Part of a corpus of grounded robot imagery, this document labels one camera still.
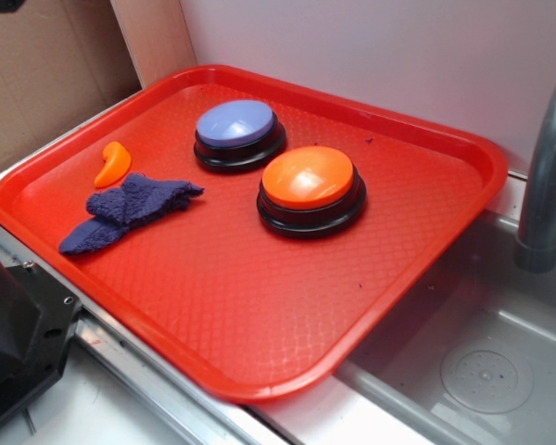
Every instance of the purple cloth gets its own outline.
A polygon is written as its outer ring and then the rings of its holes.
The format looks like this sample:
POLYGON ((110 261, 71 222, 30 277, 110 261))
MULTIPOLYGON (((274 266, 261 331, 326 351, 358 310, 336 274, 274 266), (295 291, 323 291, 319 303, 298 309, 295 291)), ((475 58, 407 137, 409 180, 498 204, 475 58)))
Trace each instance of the purple cloth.
POLYGON ((156 181, 132 173, 121 188, 91 195, 86 209, 95 217, 81 223, 59 245, 64 255, 95 252, 174 210, 187 210, 204 189, 187 181, 156 181))

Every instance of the sink basin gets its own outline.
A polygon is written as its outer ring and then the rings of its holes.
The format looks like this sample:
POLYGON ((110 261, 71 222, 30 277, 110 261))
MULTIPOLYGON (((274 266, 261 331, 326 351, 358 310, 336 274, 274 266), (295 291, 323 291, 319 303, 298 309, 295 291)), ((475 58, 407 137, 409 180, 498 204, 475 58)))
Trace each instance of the sink basin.
POLYGON ((556 268, 523 272, 486 211, 337 376, 435 443, 556 443, 556 268))

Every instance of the red tray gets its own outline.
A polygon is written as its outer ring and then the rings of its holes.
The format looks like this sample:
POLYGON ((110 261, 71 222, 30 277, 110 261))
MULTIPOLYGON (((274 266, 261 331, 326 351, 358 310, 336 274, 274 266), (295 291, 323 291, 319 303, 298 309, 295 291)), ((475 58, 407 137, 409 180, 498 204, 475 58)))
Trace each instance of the red tray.
POLYGON ((487 140, 250 72, 178 72, 24 163, 0 182, 0 223, 177 368, 239 402, 274 399, 329 375, 500 190, 507 164, 487 140), (320 240, 260 223, 262 170, 205 172, 198 118, 228 100, 266 102, 287 149, 347 153, 367 207, 320 240), (67 258, 60 241, 90 218, 106 143, 132 172, 206 188, 187 212, 67 258))

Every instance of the faucet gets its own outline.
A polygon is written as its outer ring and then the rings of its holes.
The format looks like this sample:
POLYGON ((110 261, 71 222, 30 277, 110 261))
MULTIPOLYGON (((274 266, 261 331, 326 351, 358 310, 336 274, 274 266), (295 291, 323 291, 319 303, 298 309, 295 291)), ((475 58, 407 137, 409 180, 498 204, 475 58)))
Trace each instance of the faucet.
POLYGON ((534 273, 548 272, 556 265, 556 88, 527 177, 514 260, 534 273))

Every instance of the cardboard box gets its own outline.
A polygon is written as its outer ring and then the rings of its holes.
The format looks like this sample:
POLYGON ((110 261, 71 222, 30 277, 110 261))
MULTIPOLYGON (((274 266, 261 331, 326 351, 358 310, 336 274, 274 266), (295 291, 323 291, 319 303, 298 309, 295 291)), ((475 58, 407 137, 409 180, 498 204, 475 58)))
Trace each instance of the cardboard box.
POLYGON ((0 14, 0 172, 139 89, 109 1, 0 14))
POLYGON ((144 88, 196 64, 179 0, 111 0, 111 5, 144 88))

